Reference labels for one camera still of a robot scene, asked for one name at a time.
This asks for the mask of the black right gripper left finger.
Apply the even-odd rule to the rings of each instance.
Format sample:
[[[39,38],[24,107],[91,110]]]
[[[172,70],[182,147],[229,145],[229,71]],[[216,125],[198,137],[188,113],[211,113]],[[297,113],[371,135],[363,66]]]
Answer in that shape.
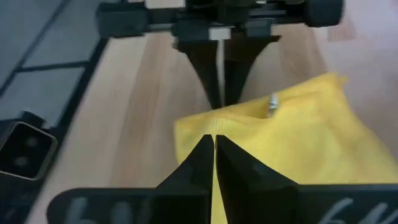
[[[48,224],[210,224],[213,164],[204,135],[158,186],[64,191],[48,205]]]

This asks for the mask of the yellow microfiber towel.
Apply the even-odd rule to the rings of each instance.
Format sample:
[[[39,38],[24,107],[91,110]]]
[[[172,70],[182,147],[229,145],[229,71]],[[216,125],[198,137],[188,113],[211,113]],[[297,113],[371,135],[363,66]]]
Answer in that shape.
[[[219,135],[299,184],[398,184],[398,163],[352,112],[343,82],[326,73],[275,95],[175,123],[179,162],[204,135],[213,138],[211,224],[231,224],[216,171]]]

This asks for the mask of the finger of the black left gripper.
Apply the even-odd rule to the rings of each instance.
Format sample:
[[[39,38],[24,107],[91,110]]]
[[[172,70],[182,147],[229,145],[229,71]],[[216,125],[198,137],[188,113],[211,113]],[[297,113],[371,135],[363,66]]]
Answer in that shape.
[[[267,37],[236,35],[224,42],[224,102],[226,106],[238,103],[257,57],[269,44],[278,42],[279,39],[279,35]]]
[[[211,108],[221,108],[222,104],[216,66],[218,42],[216,40],[178,42],[177,50],[184,53],[191,62],[201,81]]]

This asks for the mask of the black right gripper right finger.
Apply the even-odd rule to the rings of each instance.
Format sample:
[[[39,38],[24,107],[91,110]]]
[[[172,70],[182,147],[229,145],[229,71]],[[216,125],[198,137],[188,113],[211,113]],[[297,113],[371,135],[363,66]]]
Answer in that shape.
[[[216,171],[231,224],[398,224],[398,184],[299,184],[221,135]]]

